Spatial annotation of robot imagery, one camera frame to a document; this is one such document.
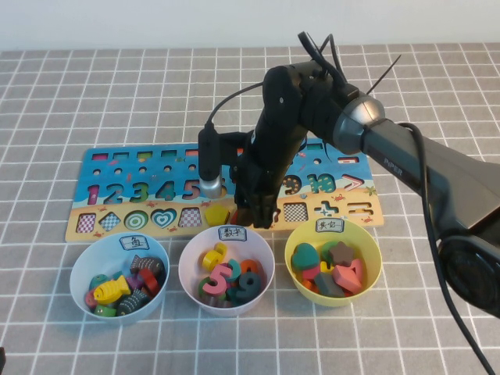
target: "yellow puzzle piece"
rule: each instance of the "yellow puzzle piece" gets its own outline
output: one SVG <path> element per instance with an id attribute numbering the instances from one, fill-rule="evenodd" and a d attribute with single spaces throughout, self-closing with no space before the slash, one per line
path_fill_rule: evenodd
<path id="1" fill-rule="evenodd" d="M 224 225 L 229 219 L 229 209 L 223 205 L 211 205 L 205 210 L 205 218 L 207 224 L 211 227 Z"/>

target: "heart shape cutout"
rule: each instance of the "heart shape cutout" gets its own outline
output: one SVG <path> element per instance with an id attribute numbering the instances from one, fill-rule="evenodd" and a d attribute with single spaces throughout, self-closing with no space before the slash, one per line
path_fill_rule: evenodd
<path id="1" fill-rule="evenodd" d="M 151 220 L 160 228 L 168 227 L 175 218 L 177 217 L 177 212 L 175 209 L 157 209 L 151 215 Z"/>

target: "arrow shape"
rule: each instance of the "arrow shape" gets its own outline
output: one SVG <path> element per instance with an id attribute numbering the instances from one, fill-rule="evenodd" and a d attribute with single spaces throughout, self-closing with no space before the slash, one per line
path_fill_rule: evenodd
<path id="1" fill-rule="evenodd" d="M 363 185 L 365 183 L 364 180 L 361 180 L 358 177 L 350 176 L 348 174 L 343 174 L 342 178 L 345 178 L 346 180 L 351 181 L 351 183 L 349 185 L 347 185 L 346 187 L 344 187 L 344 189 L 346 191 L 350 191 L 350 190 L 356 189 L 357 187 L 359 187 L 359 186 L 361 186 L 361 185 Z"/>

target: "diamond shape cutout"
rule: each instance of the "diamond shape cutout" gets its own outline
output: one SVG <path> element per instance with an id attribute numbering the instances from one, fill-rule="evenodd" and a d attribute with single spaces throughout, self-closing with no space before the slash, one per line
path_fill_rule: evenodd
<path id="1" fill-rule="evenodd" d="M 113 228 L 118 224 L 120 224 L 120 221 L 121 220 L 117 215 L 115 215 L 113 212 L 110 212 L 108 215 L 104 216 L 101 221 L 99 221 L 99 224 L 101 224 L 101 227 L 103 227 L 106 232 L 109 232 L 110 230 L 113 230 Z"/>

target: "white wall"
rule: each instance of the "white wall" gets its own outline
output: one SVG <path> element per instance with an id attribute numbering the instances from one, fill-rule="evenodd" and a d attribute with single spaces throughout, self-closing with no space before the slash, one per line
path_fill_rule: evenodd
<path id="1" fill-rule="evenodd" d="M 500 41 L 498 16 L 497 0 L 0 0 L 0 50 Z"/>

